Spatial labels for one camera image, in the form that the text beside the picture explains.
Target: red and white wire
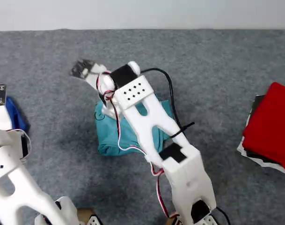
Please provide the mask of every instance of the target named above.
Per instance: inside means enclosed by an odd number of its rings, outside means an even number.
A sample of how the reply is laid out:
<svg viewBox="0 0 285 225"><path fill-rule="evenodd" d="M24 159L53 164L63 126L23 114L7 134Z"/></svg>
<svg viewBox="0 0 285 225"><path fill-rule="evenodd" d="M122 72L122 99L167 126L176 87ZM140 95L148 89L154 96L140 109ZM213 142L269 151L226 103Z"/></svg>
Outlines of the red and white wire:
<svg viewBox="0 0 285 225"><path fill-rule="evenodd" d="M163 202L163 199L162 199L162 196L161 196L161 193L160 193L160 185L159 185L160 175L163 174L163 173L164 173L164 172L160 173L159 176L158 176L158 178L157 178L156 192L157 192L157 197L158 197L160 206L161 206L161 208L162 208L162 210L163 210L165 216L166 216L167 218L172 219L172 218L178 217L179 214L173 213L172 215L169 215L169 214L168 214L168 211L167 211L167 209L166 209L166 207L165 207L165 205L164 205L164 202Z"/></svg>

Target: folded cloth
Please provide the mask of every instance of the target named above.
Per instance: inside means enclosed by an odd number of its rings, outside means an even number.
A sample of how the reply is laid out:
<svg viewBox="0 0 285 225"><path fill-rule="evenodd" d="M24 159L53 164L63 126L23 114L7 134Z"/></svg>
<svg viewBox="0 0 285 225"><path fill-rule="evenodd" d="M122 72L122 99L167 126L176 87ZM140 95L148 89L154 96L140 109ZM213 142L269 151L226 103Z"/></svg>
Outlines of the folded cloth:
<svg viewBox="0 0 285 225"><path fill-rule="evenodd" d="M285 86L274 82L243 132L243 147L285 168Z"/></svg>
<svg viewBox="0 0 285 225"><path fill-rule="evenodd" d="M12 129L22 129L27 131L27 123L23 120L21 113L11 97L6 97L6 109L11 119Z"/></svg>
<svg viewBox="0 0 285 225"><path fill-rule="evenodd" d="M161 104L165 109L166 113L170 117L172 117L169 101L168 100L162 101ZM105 156L121 156L132 152L139 152L136 149L129 149L127 151L122 151L119 149L117 145L116 120L102 114L102 106L103 106L102 101L99 101L95 107L95 124L99 140L98 152L101 155ZM138 109L141 115L144 116L147 115L147 111L142 103L137 104L136 108ZM122 118L120 120L120 126L121 126L120 146L122 148L128 148L132 145L139 147L137 137L125 118ZM157 149L158 152L160 152L163 149L163 141L168 139L169 136L165 134L162 130L158 129L157 127L153 127L152 133L153 133L153 142L155 148Z"/></svg>

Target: white wall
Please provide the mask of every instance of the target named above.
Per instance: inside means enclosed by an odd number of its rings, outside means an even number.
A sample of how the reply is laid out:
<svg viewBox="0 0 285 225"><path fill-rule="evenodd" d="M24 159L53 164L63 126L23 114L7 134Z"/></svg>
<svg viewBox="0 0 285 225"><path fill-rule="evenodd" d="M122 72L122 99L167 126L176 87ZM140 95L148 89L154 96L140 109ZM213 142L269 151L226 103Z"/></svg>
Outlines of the white wall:
<svg viewBox="0 0 285 225"><path fill-rule="evenodd" d="M0 30L285 29L285 0L0 0Z"/></svg>

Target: hole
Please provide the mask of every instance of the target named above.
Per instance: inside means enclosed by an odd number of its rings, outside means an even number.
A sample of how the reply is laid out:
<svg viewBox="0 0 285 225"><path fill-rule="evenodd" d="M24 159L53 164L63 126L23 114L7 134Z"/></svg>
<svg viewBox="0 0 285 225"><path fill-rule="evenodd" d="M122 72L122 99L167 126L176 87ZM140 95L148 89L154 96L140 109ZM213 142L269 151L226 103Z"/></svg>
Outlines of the hole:
<svg viewBox="0 0 285 225"><path fill-rule="evenodd" d="M15 186L8 176L0 178L0 194L3 196L11 196L15 192Z"/></svg>
<svg viewBox="0 0 285 225"><path fill-rule="evenodd" d="M138 112L140 113L140 115L147 116L147 109L145 108L143 103L140 102L137 105L135 105L135 107L138 110Z"/></svg>

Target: cable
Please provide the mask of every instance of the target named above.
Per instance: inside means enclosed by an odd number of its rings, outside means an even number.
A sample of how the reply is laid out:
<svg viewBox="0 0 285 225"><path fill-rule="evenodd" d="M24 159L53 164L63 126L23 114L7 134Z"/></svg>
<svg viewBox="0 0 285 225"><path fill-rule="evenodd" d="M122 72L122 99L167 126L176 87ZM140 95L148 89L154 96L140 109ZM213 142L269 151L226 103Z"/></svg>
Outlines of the cable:
<svg viewBox="0 0 285 225"><path fill-rule="evenodd" d="M161 73L163 73L168 81L168 84L169 84L169 92L170 92L170 101L171 101L171 107L172 107L172 111L174 113L174 116L175 116L175 120L176 120L176 123L178 124L178 126L181 128L182 125L180 123L180 120L178 118L178 114L176 112L176 109L175 109L175 100L174 100L174 89L172 87L172 81L170 79L170 76L168 75L167 72L165 72L163 69L159 69L159 68L149 68L149 69L145 69L145 70L142 70L141 73L144 74L144 73L147 73L149 71L159 71Z"/></svg>
<svg viewBox="0 0 285 225"><path fill-rule="evenodd" d="M159 185L160 176L161 176L161 174L163 174L163 173L164 173L164 172L160 173L159 176L158 176L158 178L157 178L156 192L157 192L157 197L158 197L160 206L161 206L161 208L162 208L162 210L163 210L165 216L166 216L167 218L172 219L172 218L175 218L175 217L179 216L179 214L174 213L174 214L172 214L172 215L170 216L170 215L168 214L168 211L167 211L167 209L166 209L166 207L165 207L165 204L164 204L164 202L163 202L163 199L162 199L162 196L161 196L161 192L160 192L160 185Z"/></svg>
<svg viewBox="0 0 285 225"><path fill-rule="evenodd" d="M140 151L144 156L146 156L146 153L145 153L142 149L140 149L140 148L138 148L138 147L136 147L136 146L130 146L130 147L126 148L126 149L124 149L124 148L122 148L122 147L120 146L121 127L120 127L120 122L119 122L119 119L118 119L118 113L117 113L117 110L116 110L115 105L114 105L113 102L112 102L112 98L113 98L113 95L110 96L110 97L108 98L108 100L111 102L111 104L112 104L112 106L113 106L114 114L115 114L115 117L116 117L117 136L118 136L117 145L118 145L119 149L122 150L122 151L127 151L127 150L129 150L129 149L136 149L136 150ZM159 169L159 171L156 172L155 169L154 169L154 165L153 165L151 162L150 162L149 164L150 164L150 166L151 166L151 173L152 173L153 176L155 176L155 177L156 177L156 176L160 176L160 175L164 172L164 170L163 170L162 168Z"/></svg>
<svg viewBox="0 0 285 225"><path fill-rule="evenodd" d="M179 120L179 117L178 117L178 114L176 112L176 108L175 108L175 99L174 99L174 89L172 87L172 81L171 81L171 78L170 76L168 75L168 73L166 71L164 71L163 69L159 69L159 68L149 68L149 69L145 69L145 70L142 70L141 73L147 73L149 71L159 71L161 73L163 73L168 81L168 84L169 84L169 92L170 92L170 101L171 101L171 108L172 108L172 111L173 111L173 114L175 116L175 121L177 123L177 125L179 126L180 130L178 132L176 132L174 135L171 136L171 138L174 138L176 137L178 134L184 132L184 130L186 130L188 127L192 126L194 124L194 122L192 123L189 123L187 125L185 125L184 127L182 127L181 125L181 122Z"/></svg>
<svg viewBox="0 0 285 225"><path fill-rule="evenodd" d="M226 220L227 220L227 224L228 224L228 225L231 225L230 218L227 216L226 212L224 212L224 211L223 211L221 208L219 208L219 207L216 207L216 209L217 209L218 211L220 211L220 212L225 216L225 218L226 218Z"/></svg>

